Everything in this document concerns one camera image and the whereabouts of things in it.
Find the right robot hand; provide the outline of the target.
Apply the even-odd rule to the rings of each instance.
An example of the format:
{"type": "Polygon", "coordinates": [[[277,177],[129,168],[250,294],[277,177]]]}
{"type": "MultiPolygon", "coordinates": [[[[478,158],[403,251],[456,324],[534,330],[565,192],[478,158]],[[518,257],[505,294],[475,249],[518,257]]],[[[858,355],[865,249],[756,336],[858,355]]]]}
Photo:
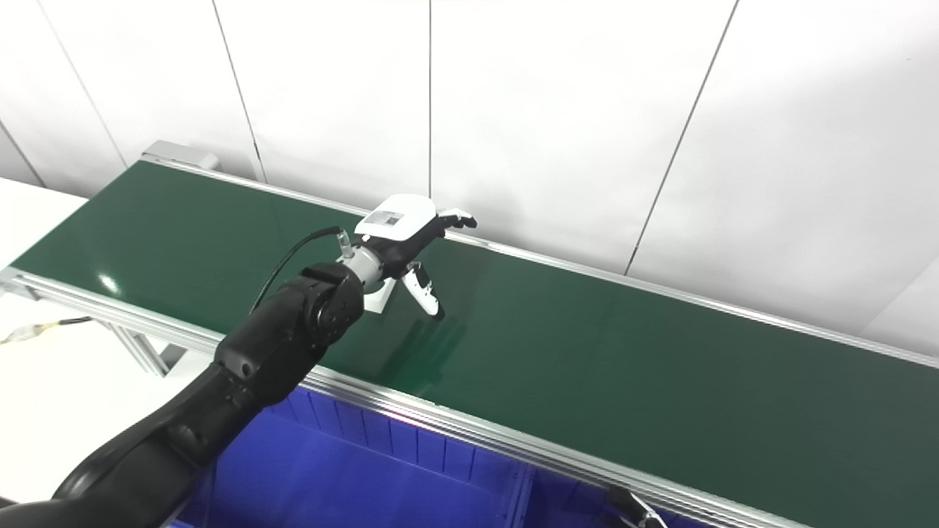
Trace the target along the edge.
{"type": "Polygon", "coordinates": [[[661,515],[629,488],[608,488],[606,504],[604,525],[607,527],[667,527],[661,515]]]}

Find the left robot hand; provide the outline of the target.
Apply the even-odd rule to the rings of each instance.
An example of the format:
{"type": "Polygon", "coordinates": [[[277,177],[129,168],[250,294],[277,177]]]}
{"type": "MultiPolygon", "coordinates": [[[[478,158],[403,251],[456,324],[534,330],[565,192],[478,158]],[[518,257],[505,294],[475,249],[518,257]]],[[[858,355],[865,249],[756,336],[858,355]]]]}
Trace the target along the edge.
{"type": "Polygon", "coordinates": [[[419,307],[434,320],[445,311],[425,265],[418,257],[447,230],[478,227],[477,219],[461,208],[436,207],[432,199],[419,194],[390,195],[356,225],[358,236],[351,257],[343,257],[362,283],[365,295],[375,295],[388,281],[408,290],[419,307]]]}

